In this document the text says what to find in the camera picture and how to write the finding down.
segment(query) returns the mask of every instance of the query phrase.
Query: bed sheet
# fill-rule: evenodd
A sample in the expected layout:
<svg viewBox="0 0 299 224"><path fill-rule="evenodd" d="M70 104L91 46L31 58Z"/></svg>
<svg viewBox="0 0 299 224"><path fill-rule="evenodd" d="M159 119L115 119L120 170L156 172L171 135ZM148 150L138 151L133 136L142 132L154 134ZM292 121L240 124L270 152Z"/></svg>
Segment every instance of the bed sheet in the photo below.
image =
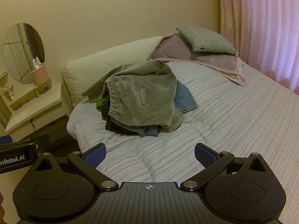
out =
<svg viewBox="0 0 299 224"><path fill-rule="evenodd" d="M84 100L74 108L67 125L80 149L84 152L104 143L107 156L97 169L119 184L180 184L203 169L194 157L199 142L239 157L259 152L287 194L280 220L299 223L299 97L246 64L244 87L192 62L168 65L198 104L185 114L176 131L160 132L158 137L106 131L95 104Z"/></svg>

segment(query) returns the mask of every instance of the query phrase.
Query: zipper pocket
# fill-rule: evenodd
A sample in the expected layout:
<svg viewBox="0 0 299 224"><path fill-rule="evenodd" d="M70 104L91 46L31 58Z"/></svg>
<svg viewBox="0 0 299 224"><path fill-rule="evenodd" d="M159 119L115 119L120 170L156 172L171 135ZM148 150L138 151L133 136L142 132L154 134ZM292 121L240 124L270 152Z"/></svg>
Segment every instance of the zipper pocket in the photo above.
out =
<svg viewBox="0 0 299 224"><path fill-rule="evenodd" d="M146 100L145 100L145 91L142 86L139 87L139 92L140 92L140 102L142 106L145 106Z"/></svg>

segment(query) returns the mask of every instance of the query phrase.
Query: green cloth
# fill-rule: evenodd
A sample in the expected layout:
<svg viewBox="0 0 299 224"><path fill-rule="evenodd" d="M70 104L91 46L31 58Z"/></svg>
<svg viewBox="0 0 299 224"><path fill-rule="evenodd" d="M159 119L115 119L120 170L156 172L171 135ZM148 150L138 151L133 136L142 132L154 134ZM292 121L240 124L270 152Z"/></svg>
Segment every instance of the green cloth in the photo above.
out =
<svg viewBox="0 0 299 224"><path fill-rule="evenodd" d="M239 54L234 46L220 34L198 26L176 28L192 45L195 52Z"/></svg>
<svg viewBox="0 0 299 224"><path fill-rule="evenodd" d="M97 103L97 110L99 110L103 105L105 105L106 103L108 103L110 101L110 95L108 93L106 93L103 97L101 97Z"/></svg>
<svg viewBox="0 0 299 224"><path fill-rule="evenodd" d="M163 61L145 61L111 70L82 96L97 102L110 95L109 115L127 126L160 125L169 132L184 119L174 105L177 80Z"/></svg>

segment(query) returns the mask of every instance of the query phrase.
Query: sheer curtain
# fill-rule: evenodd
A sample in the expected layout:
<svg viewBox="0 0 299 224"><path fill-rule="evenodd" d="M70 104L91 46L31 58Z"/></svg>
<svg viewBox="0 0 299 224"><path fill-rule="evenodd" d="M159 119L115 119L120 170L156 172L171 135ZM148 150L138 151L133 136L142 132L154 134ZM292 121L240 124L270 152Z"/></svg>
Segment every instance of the sheer curtain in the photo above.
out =
<svg viewBox="0 0 299 224"><path fill-rule="evenodd" d="M220 32L248 65L299 95L299 0L220 0Z"/></svg>

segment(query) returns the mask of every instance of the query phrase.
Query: silver bolt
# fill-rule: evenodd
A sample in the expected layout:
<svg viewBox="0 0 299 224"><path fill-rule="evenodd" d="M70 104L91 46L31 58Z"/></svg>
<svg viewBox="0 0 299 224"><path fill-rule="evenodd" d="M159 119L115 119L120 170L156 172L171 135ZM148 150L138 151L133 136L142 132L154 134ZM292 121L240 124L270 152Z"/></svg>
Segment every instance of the silver bolt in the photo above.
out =
<svg viewBox="0 0 299 224"><path fill-rule="evenodd" d="M115 182L111 181L111 180L107 180L107 181L102 182L101 185L104 188L110 189L110 188L113 188L115 186Z"/></svg>
<svg viewBox="0 0 299 224"><path fill-rule="evenodd" d="M187 180L183 183L183 186L185 186L186 188L192 189L192 188L195 188L197 186L197 183L195 181L192 181L192 180Z"/></svg>

